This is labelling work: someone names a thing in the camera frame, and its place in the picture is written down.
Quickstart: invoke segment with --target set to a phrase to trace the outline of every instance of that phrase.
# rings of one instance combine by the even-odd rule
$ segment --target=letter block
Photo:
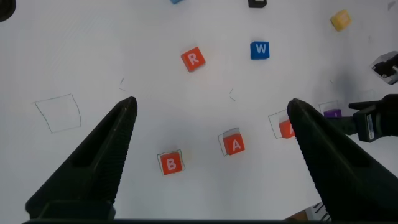
[[[241,134],[233,134],[223,139],[226,153],[233,155],[244,150],[244,144]]]
[[[340,109],[333,109],[323,112],[323,115],[326,118],[340,118],[341,117],[341,110]]]
[[[282,138],[291,138],[294,136],[294,130],[289,120],[279,123],[280,133]]]
[[[351,18],[349,17],[347,10],[337,12],[337,14],[330,18],[330,20],[338,32],[342,31],[351,23]]]
[[[251,60],[264,60],[269,58],[269,43],[255,41],[250,44]]]
[[[171,152],[160,156],[163,175],[183,171],[182,158],[179,152]]]
[[[198,47],[185,52],[181,55],[181,58],[189,72],[193,72],[195,69],[206,63],[205,58],[203,58]]]

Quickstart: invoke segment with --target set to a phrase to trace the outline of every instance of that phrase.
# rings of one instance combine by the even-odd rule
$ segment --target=blue block
[[[269,43],[254,41],[250,44],[251,60],[264,60],[269,58]]]
[[[173,4],[177,4],[177,3],[179,3],[180,1],[182,1],[182,0],[170,0]]]

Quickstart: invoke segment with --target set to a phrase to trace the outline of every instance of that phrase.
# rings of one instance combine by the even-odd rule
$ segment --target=square outline
[[[72,99],[73,99],[73,102],[75,102],[75,105],[76,105],[76,107],[77,107],[77,111],[78,111],[78,113],[79,113],[80,125],[79,125],[79,126],[76,126],[76,127],[72,127],[72,128],[66,128],[66,129],[62,129],[62,130],[58,130],[58,131],[52,131],[51,128],[50,128],[49,122],[48,122],[47,119],[45,118],[45,116],[44,116],[43,112],[40,110],[39,106],[37,106],[37,103],[38,103],[38,102],[47,101],[47,100],[54,100],[54,99],[57,99],[57,98],[61,98],[61,97],[64,97],[64,96],[68,96],[68,95],[71,95],[71,96],[72,96]],[[66,94],[66,95],[63,95],[63,96],[58,96],[58,97],[53,97],[53,98],[45,99],[45,100],[39,100],[39,101],[34,102],[34,104],[36,105],[36,107],[37,107],[37,109],[39,110],[40,114],[43,116],[45,122],[47,123],[47,126],[49,127],[49,130],[50,130],[51,134],[53,134],[53,133],[58,133],[58,132],[61,132],[61,131],[70,130],[70,129],[74,129],[74,128],[80,128],[80,127],[81,127],[81,114],[80,114],[80,109],[79,109],[79,106],[77,105],[76,100],[75,100],[75,97],[73,97],[73,94],[72,94],[72,93],[69,93],[69,94]]]
[[[329,102],[326,102],[326,103],[320,103],[320,104],[318,104],[319,113],[321,113],[322,116],[324,116],[324,114],[323,114],[323,112],[322,112],[322,109],[321,109],[321,105],[325,105],[325,104],[333,103],[333,102],[337,102],[337,108],[334,108],[334,109],[340,109],[340,106],[338,105],[338,100],[332,100],[332,101],[329,101]]]
[[[276,136],[275,131],[274,131],[274,127],[272,127],[272,123],[271,123],[270,117],[271,117],[271,116],[274,116],[274,115],[277,115],[277,114],[279,114],[279,113],[281,113],[281,112],[284,112],[284,111],[286,111],[286,113],[287,113],[287,110],[282,110],[282,111],[280,111],[280,112],[276,112],[276,113],[274,113],[274,114],[268,115],[269,124],[271,125],[272,132],[274,133],[274,136],[275,136],[276,139],[280,139],[280,138],[282,138],[282,136],[279,137],[279,138]]]

